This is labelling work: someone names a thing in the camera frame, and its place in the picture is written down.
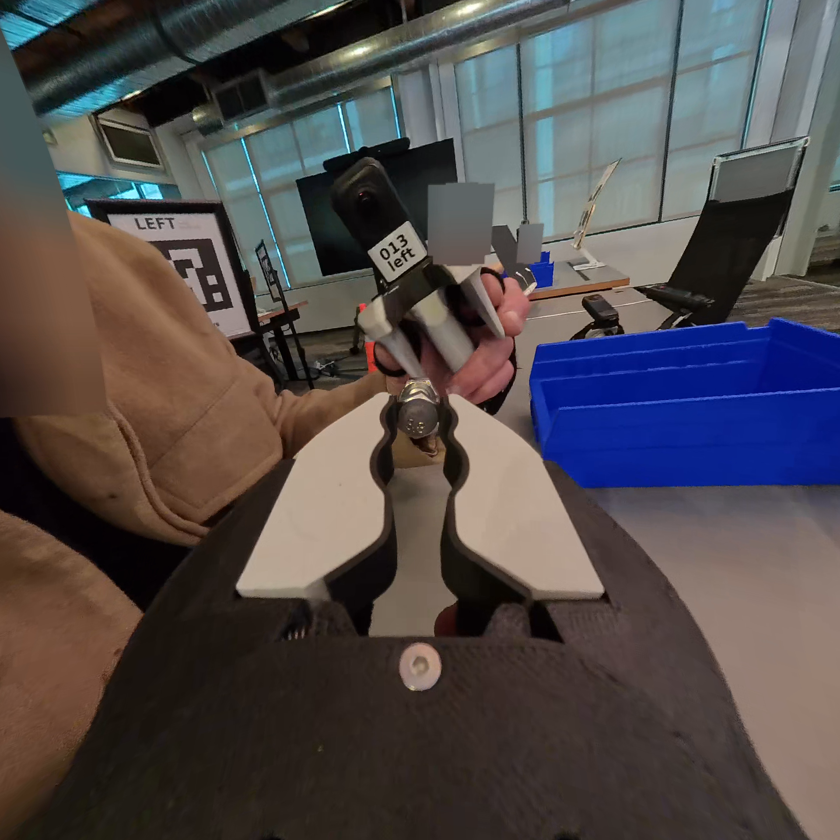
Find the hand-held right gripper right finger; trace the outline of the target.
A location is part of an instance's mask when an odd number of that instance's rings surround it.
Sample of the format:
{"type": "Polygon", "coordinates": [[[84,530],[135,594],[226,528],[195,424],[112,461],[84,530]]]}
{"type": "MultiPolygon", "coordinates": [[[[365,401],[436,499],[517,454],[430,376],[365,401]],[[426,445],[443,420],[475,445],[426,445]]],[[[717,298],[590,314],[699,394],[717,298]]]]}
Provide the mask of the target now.
{"type": "Polygon", "coordinates": [[[450,396],[441,408],[449,493],[441,574],[455,604],[442,634],[483,634],[500,607],[531,614],[595,603],[604,584],[541,456],[509,427],[450,396]]]}

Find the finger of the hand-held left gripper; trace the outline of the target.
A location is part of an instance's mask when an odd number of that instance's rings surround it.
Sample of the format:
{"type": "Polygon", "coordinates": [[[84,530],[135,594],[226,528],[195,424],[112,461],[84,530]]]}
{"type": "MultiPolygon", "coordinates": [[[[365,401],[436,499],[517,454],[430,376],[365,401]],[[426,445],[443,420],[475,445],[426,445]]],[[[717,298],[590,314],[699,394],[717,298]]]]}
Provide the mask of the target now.
{"type": "Polygon", "coordinates": [[[411,304],[377,297],[360,310],[357,324],[374,345],[372,364],[378,372],[398,380],[425,379],[423,333],[411,304]]]}
{"type": "Polygon", "coordinates": [[[482,266],[458,266],[458,289],[463,295],[466,305],[475,313],[478,321],[487,327],[496,338],[501,340],[506,337],[505,330],[481,275],[482,266]]]}

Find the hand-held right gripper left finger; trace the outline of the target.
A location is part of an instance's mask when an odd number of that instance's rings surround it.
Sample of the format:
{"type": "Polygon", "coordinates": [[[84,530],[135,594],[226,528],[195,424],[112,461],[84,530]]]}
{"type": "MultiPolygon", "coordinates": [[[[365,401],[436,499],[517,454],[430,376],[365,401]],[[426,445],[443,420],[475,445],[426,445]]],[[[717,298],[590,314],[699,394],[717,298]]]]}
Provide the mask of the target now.
{"type": "Polygon", "coordinates": [[[236,584],[244,598],[372,605],[396,576],[394,401],[385,393],[299,450],[236,584]]]}

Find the steel hex bolt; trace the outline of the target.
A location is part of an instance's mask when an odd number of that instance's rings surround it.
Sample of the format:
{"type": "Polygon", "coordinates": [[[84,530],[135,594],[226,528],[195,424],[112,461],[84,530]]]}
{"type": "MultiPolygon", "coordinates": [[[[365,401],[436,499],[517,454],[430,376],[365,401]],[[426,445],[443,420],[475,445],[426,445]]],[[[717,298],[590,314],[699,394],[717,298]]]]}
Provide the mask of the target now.
{"type": "Polygon", "coordinates": [[[438,432],[438,403],[417,396],[399,402],[397,429],[412,440],[435,436],[438,432]]]}

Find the blue plastic bin with divider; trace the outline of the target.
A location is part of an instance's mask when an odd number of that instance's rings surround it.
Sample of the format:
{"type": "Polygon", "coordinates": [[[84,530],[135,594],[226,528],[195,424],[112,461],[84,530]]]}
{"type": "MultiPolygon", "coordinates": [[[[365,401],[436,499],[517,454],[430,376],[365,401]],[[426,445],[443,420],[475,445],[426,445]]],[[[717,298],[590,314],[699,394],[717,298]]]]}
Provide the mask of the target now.
{"type": "Polygon", "coordinates": [[[543,343],[542,457],[581,487],[831,486],[839,337],[773,318],[543,343]]]}

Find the wood top office desk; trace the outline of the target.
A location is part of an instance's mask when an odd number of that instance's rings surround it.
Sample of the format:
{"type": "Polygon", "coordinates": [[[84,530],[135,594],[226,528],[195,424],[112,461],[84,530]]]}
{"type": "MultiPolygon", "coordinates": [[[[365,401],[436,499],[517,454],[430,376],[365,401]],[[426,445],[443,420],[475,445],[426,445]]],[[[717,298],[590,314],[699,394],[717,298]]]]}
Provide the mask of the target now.
{"type": "Polygon", "coordinates": [[[536,287],[528,296],[530,301],[587,295],[629,286],[626,272],[611,266],[579,272],[566,261],[556,261],[549,265],[552,268],[552,284],[536,287]]]}

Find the grey desk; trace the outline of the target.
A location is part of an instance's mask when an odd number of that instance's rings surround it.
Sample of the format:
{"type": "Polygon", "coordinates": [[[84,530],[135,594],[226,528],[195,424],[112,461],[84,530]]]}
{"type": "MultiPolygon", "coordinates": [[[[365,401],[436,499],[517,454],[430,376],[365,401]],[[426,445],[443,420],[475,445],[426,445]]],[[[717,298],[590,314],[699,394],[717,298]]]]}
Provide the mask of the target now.
{"type": "MultiPolygon", "coordinates": [[[[499,419],[533,444],[535,348],[587,322],[582,295],[535,301],[517,340],[520,371],[499,419]]],[[[443,455],[421,465],[395,446],[399,544],[371,635],[427,636],[454,598],[439,537],[443,455]]],[[[839,838],[837,486],[594,489],[587,493],[656,562],[706,636],[773,783],[810,838],[839,838]]]]}

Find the person's left hand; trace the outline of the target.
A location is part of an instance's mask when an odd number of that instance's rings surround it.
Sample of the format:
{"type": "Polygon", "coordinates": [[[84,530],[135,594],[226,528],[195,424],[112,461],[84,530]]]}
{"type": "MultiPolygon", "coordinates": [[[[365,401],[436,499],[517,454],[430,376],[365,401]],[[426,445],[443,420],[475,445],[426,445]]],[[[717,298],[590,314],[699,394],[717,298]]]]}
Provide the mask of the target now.
{"type": "Polygon", "coordinates": [[[512,278],[500,278],[500,266],[482,270],[481,279],[496,310],[503,337],[496,337],[477,316],[469,315],[467,333],[475,345],[468,362],[453,373],[446,385],[448,395],[462,396],[481,404],[501,394],[515,378],[517,365],[511,361],[515,339],[523,331],[530,312],[530,300],[512,278]]]}

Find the orange safety cone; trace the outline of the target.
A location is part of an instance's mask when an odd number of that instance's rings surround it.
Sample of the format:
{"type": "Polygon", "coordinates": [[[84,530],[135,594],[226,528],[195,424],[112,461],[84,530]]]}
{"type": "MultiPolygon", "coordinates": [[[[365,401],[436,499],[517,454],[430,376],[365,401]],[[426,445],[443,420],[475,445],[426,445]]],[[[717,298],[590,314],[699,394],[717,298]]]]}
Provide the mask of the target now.
{"type": "Polygon", "coordinates": [[[376,362],[375,362],[375,344],[374,344],[374,342],[369,341],[366,338],[366,333],[362,329],[362,325],[361,325],[361,314],[366,310],[366,306],[367,306],[367,304],[363,302],[357,307],[357,310],[356,310],[355,324],[354,324],[355,332],[353,334],[355,336],[355,338],[353,339],[353,341],[354,341],[353,346],[358,345],[359,347],[361,347],[362,346],[361,342],[362,342],[362,340],[364,340],[364,357],[365,357],[365,360],[366,360],[367,371],[368,372],[373,372],[373,371],[377,370],[376,362]]]}

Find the dark board document stand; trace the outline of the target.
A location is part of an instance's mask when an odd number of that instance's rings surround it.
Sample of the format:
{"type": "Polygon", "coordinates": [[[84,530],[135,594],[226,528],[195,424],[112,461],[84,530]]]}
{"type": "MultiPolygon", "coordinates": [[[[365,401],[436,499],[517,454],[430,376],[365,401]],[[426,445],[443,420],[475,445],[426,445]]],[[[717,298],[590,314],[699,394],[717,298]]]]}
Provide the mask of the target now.
{"type": "Polygon", "coordinates": [[[515,280],[528,296],[537,288],[532,266],[540,262],[543,245],[542,224],[521,224],[513,234],[509,226],[491,229],[491,245],[507,277],[515,280]]]}

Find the large black monitor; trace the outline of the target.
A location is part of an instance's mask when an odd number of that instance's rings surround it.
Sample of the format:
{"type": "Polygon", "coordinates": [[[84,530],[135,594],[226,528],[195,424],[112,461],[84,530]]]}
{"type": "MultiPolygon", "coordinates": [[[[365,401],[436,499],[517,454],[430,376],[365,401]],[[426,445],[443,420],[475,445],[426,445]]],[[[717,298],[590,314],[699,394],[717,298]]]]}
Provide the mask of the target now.
{"type": "Polygon", "coordinates": [[[457,181],[455,143],[445,139],[411,146],[408,138],[361,147],[322,163],[323,171],[296,181],[311,240],[324,276],[372,268],[372,263],[334,212],[335,179],[369,156],[385,168],[422,240],[427,238],[427,189],[457,181]]]}

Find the white document stand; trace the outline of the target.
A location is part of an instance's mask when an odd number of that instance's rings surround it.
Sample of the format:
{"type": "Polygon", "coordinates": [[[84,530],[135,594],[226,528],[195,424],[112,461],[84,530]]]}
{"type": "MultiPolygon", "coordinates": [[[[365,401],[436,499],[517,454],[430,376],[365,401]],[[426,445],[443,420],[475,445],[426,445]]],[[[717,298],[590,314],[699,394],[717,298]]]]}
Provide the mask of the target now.
{"type": "Polygon", "coordinates": [[[621,161],[622,158],[618,158],[617,160],[612,161],[604,169],[601,178],[593,187],[591,194],[589,195],[589,198],[586,204],[584,205],[579,223],[574,231],[571,246],[572,249],[575,251],[576,257],[569,261],[569,265],[573,270],[580,274],[584,274],[585,272],[589,271],[594,271],[596,269],[600,269],[606,266],[605,263],[594,257],[592,253],[587,249],[585,245],[585,238],[592,223],[592,217],[595,213],[597,200],[600,194],[602,193],[604,187],[614,174],[616,168],[618,167],[618,165],[620,165],[621,161]]]}

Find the white air vent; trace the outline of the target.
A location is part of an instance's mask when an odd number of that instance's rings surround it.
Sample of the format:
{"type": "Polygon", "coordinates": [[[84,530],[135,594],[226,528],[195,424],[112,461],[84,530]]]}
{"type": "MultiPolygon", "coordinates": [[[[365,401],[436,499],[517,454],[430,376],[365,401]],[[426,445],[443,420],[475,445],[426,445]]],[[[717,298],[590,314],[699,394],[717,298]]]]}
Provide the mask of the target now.
{"type": "Polygon", "coordinates": [[[269,107],[269,86],[262,69],[228,80],[212,90],[222,123],[234,123],[269,107]]]}

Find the person's tan coat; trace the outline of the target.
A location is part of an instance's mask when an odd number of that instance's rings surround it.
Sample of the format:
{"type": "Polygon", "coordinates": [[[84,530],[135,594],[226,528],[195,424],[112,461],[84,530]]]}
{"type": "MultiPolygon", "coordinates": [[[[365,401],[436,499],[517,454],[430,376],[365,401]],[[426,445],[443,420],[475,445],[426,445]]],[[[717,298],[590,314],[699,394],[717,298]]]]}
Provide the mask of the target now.
{"type": "MultiPolygon", "coordinates": [[[[193,550],[281,461],[279,392],[152,245],[67,216],[105,402],[9,419],[70,499],[193,550]]],[[[17,838],[67,775],[145,611],[78,552],[2,511],[2,838],[17,838]]]]}

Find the silver air duct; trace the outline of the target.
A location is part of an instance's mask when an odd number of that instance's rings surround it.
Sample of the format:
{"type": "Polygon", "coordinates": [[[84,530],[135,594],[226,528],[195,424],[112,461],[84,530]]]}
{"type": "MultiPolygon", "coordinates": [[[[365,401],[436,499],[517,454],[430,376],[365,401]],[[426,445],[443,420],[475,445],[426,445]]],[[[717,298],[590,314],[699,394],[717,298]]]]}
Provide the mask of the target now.
{"type": "MultiPolygon", "coordinates": [[[[40,118],[71,119],[106,108],[289,25],[334,16],[347,2],[153,2],[149,11],[71,47],[42,70],[22,72],[40,118]]],[[[269,108],[286,109],[349,88],[368,77],[409,67],[439,50],[468,45],[539,16],[562,14],[570,2],[456,2],[361,38],[269,76],[269,108]]]]}

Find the black wall screen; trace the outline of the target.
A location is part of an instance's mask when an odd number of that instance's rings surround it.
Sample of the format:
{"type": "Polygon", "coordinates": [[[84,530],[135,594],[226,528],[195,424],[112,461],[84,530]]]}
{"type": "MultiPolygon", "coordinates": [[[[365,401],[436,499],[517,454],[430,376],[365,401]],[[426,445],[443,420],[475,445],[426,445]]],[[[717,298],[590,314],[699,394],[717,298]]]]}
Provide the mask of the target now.
{"type": "Polygon", "coordinates": [[[112,162],[145,169],[165,168],[151,131],[108,119],[99,119],[97,126],[112,162]]]}

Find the silver sign frame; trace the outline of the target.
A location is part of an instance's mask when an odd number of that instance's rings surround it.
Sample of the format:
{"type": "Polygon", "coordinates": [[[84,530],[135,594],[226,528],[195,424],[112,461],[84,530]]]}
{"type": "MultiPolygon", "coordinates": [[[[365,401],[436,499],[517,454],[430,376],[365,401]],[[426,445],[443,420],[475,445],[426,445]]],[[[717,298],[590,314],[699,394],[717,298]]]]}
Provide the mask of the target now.
{"type": "Polygon", "coordinates": [[[792,192],[809,143],[806,135],[716,156],[707,200],[732,203],[792,192]]]}

